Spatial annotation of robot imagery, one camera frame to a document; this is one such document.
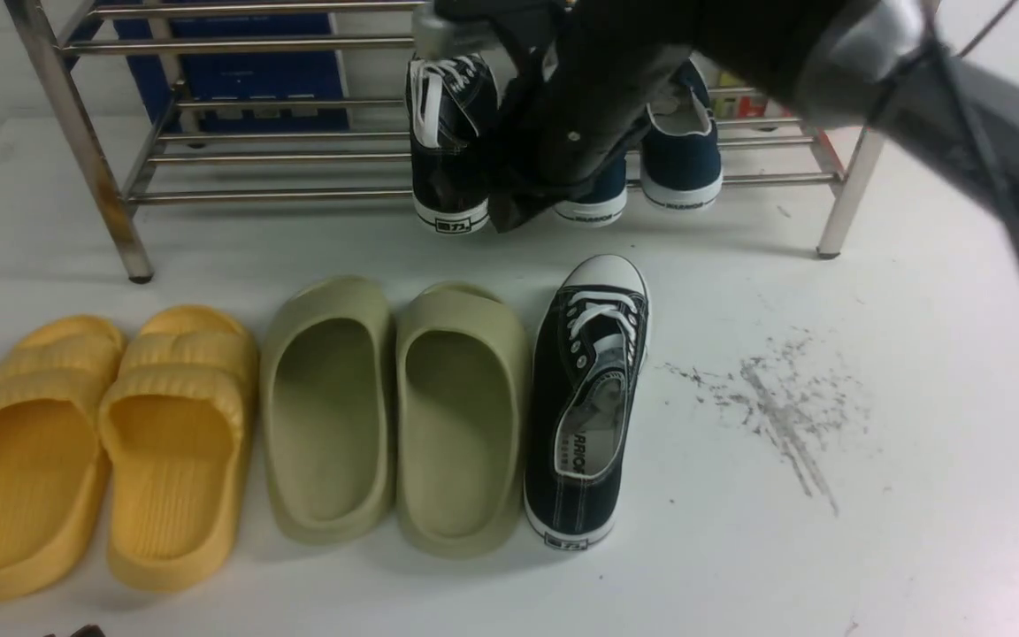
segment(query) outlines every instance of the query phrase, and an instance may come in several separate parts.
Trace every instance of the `sage green slide sandal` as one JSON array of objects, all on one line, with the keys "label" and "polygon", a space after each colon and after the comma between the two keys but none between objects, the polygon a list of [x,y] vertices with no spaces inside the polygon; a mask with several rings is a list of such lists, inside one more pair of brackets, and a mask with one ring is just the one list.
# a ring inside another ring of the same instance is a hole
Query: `sage green slide sandal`
[{"label": "sage green slide sandal", "polygon": [[392,311],[367,278],[328,278],[274,316],[262,348],[266,476],[282,533],[364,535],[391,507]]},{"label": "sage green slide sandal", "polygon": [[429,553],[470,558],[508,540],[521,512],[529,337],[497,298],[440,283],[399,314],[399,525]]}]

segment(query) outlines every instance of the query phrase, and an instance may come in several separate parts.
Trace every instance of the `slide sandal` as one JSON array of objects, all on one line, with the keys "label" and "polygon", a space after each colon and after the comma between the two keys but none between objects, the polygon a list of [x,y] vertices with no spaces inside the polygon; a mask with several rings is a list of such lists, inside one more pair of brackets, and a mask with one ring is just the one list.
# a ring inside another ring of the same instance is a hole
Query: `slide sandal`
[{"label": "slide sandal", "polygon": [[521,512],[529,338],[492,294],[440,283],[399,315],[399,525],[447,558],[497,548]]},{"label": "slide sandal", "polygon": [[278,311],[260,386],[267,485],[286,536],[351,540],[391,507],[393,368],[392,311],[367,278],[328,278]]},{"label": "slide sandal", "polygon": [[109,479],[97,407],[121,354],[112,323],[70,316],[0,363],[0,600],[61,580],[89,547]]},{"label": "slide sandal", "polygon": [[112,460],[109,569],[132,588],[178,590],[230,555],[238,529],[258,348],[210,307],[145,324],[101,403]]}]

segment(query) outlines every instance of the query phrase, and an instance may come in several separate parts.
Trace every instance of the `gray smudge on floor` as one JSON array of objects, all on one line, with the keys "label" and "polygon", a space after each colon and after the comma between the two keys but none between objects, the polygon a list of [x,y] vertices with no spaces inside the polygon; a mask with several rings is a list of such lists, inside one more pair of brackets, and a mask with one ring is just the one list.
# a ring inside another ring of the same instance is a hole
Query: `gray smudge on floor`
[{"label": "gray smudge on floor", "polygon": [[813,448],[826,452],[846,432],[867,431],[862,383],[847,372],[842,355],[829,352],[809,330],[795,330],[782,342],[768,338],[765,344],[763,355],[742,360],[736,372],[664,368],[694,383],[696,402],[712,402],[723,423],[767,439],[788,460],[804,494],[820,494],[838,516],[841,509]]}]

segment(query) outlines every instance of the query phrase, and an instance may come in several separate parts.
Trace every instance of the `robotic arm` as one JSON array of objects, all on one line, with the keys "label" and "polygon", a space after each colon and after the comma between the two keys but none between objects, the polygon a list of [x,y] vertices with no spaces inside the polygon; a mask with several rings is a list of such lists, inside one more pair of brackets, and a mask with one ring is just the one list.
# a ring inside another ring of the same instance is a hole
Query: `robotic arm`
[{"label": "robotic arm", "polygon": [[[1019,88],[947,56],[914,0],[579,0],[571,10],[560,0],[433,0],[413,33],[422,57],[500,44],[518,67],[498,124],[470,150],[499,231],[589,192],[601,166],[639,143],[644,105],[696,50],[811,124],[874,126],[1019,237]],[[1011,205],[978,163],[962,100]]]}]

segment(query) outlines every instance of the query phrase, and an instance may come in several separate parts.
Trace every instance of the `white rubber toe cap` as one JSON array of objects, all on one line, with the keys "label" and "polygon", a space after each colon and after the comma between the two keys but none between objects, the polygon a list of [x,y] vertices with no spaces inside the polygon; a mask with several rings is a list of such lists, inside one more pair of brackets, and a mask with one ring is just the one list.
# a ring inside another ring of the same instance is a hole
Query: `white rubber toe cap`
[{"label": "white rubber toe cap", "polygon": [[611,285],[647,295],[640,271],[626,258],[613,254],[601,254],[581,263],[566,279],[566,285]]}]

